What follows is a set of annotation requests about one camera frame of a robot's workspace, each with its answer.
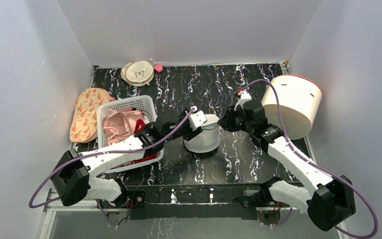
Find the white cylindrical mesh laundry bag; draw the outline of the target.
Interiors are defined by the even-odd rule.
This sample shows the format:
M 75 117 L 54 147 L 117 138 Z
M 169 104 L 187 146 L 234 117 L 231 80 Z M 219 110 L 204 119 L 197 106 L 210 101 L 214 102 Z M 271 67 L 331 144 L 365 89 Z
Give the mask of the white cylindrical mesh laundry bag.
M 193 139 L 184 140 L 185 148 L 194 153 L 208 153 L 220 145 L 219 117 L 215 114 L 205 115 L 207 122 L 201 128 L 202 132 Z

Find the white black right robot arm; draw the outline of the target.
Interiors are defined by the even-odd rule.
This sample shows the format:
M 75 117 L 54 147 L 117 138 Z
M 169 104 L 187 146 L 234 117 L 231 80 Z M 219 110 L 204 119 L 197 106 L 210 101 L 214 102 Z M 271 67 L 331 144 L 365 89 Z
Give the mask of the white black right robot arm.
M 302 184 L 301 187 L 287 183 L 280 177 L 262 183 L 257 193 L 245 193 L 244 206 L 273 206 L 283 202 L 308 214 L 311 221 L 322 231 L 328 231 L 356 212 L 354 192 L 344 182 L 315 168 L 311 160 L 301 159 L 303 153 L 287 141 L 283 131 L 268 123 L 264 108 L 250 100 L 242 106 L 230 106 L 218 121 L 225 131 L 244 131 L 263 153 L 276 159 Z

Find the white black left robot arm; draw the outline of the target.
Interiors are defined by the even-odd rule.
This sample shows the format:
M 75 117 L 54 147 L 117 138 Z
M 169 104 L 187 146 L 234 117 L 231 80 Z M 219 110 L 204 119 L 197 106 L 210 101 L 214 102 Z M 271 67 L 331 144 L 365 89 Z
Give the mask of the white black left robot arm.
M 190 140 L 202 132 L 207 121 L 202 111 L 183 111 L 176 122 L 150 122 L 127 139 L 95 151 L 66 151 L 55 166 L 50 180 L 64 206 L 83 199 L 100 199 L 123 207 L 129 193 L 125 185 L 98 176 L 116 166 L 141 160 L 163 149 L 166 142 L 182 137 Z

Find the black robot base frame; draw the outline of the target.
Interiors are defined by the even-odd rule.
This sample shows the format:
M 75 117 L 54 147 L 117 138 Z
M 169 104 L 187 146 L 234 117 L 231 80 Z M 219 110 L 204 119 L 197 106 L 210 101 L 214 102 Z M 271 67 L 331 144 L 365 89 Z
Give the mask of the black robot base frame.
M 129 186 L 129 195 L 120 205 L 102 199 L 84 199 L 73 206 L 53 202 L 55 211 L 103 209 L 119 224 L 126 219 L 155 218 L 240 218 L 260 221 L 274 227 L 288 217 L 287 211 L 304 212 L 302 206 L 291 205 L 289 199 L 273 200 L 262 184 L 202 184 Z

